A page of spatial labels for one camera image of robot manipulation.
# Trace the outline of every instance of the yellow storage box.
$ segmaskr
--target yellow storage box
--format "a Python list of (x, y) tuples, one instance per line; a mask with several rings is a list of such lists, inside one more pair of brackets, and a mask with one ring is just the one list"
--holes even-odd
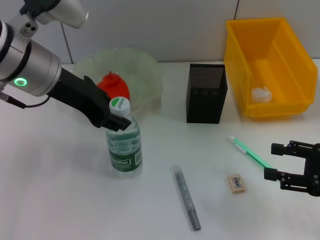
[[(235, 99), (251, 118), (294, 115), (314, 102), (317, 67), (285, 18), (230, 20), (224, 64)], [(257, 102), (253, 89), (272, 98)]]

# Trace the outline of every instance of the white tabletop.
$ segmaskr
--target white tabletop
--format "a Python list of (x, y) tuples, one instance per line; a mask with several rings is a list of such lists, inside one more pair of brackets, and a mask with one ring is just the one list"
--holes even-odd
[[(314, 61), (318, 68), (320, 60)], [(320, 198), (280, 190), (226, 138), (233, 135), (279, 171), (302, 174), (304, 160), (271, 155), (271, 143), (320, 142), (320, 88), (302, 115), (253, 122), (239, 115), (229, 86), (220, 124), (187, 124), (189, 62), (162, 63), (161, 106), (138, 118), (143, 171), (112, 175), (105, 130), (51, 99), (19, 109), (0, 101), (0, 239), (318, 240)], [(26, 104), (33, 97), (7, 86)], [(202, 229), (191, 231), (170, 167), (181, 166)], [(247, 190), (232, 194), (227, 177)]]

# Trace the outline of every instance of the red object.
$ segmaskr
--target red object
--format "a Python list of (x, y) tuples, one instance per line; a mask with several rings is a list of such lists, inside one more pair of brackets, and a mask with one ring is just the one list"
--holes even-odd
[(116, 73), (110, 71), (97, 86), (105, 91), (110, 99), (125, 97), (130, 100), (130, 93), (126, 82)]

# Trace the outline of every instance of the white bottle cap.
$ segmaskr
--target white bottle cap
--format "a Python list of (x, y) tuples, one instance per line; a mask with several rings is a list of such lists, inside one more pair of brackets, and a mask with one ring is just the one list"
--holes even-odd
[(123, 96), (113, 98), (109, 103), (111, 113), (119, 117), (127, 117), (130, 114), (130, 102)]

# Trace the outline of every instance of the green indicator light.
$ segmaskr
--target green indicator light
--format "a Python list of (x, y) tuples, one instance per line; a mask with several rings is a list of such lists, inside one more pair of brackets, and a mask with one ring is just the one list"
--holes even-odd
[(17, 78), (16, 80), (14, 80), (14, 83), (18, 86), (25, 86), (27, 85), (27, 80), (25, 80), (22, 77)]

